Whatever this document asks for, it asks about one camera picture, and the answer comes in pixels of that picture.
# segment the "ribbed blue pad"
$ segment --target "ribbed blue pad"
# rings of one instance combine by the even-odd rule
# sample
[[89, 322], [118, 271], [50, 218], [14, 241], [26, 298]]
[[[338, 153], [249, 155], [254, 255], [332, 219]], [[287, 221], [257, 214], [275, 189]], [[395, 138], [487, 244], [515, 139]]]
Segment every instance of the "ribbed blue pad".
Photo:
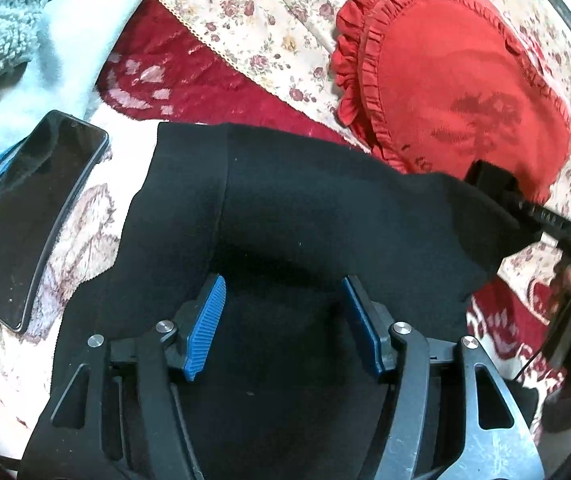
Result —
[[366, 370], [379, 378], [385, 371], [381, 357], [381, 341], [374, 332], [370, 318], [365, 313], [350, 281], [344, 278], [341, 282], [347, 300], [347, 322], [357, 343], [361, 362]]
[[197, 373], [203, 371], [205, 360], [210, 351], [214, 333], [219, 324], [220, 314], [225, 305], [225, 280], [219, 276], [205, 300], [205, 304], [194, 324], [194, 330], [187, 338], [187, 352], [183, 373], [185, 379], [194, 381]]

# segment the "black cloth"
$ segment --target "black cloth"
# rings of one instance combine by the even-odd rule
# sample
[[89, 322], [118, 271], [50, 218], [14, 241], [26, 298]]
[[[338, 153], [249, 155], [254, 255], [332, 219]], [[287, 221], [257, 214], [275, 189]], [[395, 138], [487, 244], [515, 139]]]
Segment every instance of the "black cloth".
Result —
[[396, 320], [456, 340], [470, 295], [530, 241], [443, 174], [402, 176], [264, 128], [161, 124], [113, 268], [66, 308], [52, 383], [90, 335], [140, 335], [220, 272], [228, 301], [205, 371], [180, 389], [205, 477], [354, 479], [385, 387], [362, 370], [341, 279], [358, 275]]

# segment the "metal screw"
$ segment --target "metal screw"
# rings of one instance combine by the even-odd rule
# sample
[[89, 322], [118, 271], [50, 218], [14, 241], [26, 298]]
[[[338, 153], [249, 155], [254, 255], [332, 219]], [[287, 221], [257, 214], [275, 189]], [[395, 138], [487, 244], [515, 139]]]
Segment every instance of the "metal screw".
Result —
[[475, 337], [471, 336], [471, 335], [463, 336], [461, 338], [461, 342], [463, 343], [463, 346], [465, 346], [466, 348], [469, 348], [470, 350], [473, 350], [473, 349], [479, 347], [479, 340], [476, 339]]
[[105, 341], [105, 338], [101, 334], [94, 334], [88, 338], [88, 346], [92, 348], [100, 347]]
[[168, 332], [172, 332], [174, 330], [174, 323], [172, 323], [168, 319], [164, 319], [163, 321], [159, 321], [156, 324], [156, 331], [160, 334], [167, 334]]
[[412, 332], [412, 327], [405, 321], [397, 321], [394, 325], [392, 325], [392, 328], [394, 329], [394, 332], [401, 335], [406, 335]]

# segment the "black smartphone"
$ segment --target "black smartphone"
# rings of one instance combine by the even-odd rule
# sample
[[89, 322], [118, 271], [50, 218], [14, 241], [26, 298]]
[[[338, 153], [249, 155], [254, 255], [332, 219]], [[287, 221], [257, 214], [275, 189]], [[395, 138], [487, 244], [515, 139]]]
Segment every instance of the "black smartphone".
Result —
[[27, 329], [32, 303], [59, 230], [107, 133], [62, 112], [49, 112], [0, 178], [0, 321]]

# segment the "black fabric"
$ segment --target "black fabric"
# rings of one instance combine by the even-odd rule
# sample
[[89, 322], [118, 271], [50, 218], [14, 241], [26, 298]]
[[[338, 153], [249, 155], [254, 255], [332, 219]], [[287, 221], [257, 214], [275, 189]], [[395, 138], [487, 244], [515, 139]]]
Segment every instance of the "black fabric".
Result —
[[530, 241], [442, 174], [401, 176], [263, 128], [161, 124], [114, 267], [66, 308], [52, 382], [90, 335], [139, 335], [217, 271], [228, 301], [205, 371], [180, 389], [206, 478], [353, 480], [385, 387], [362, 370], [341, 278], [358, 275], [425, 336], [456, 340], [472, 292]]

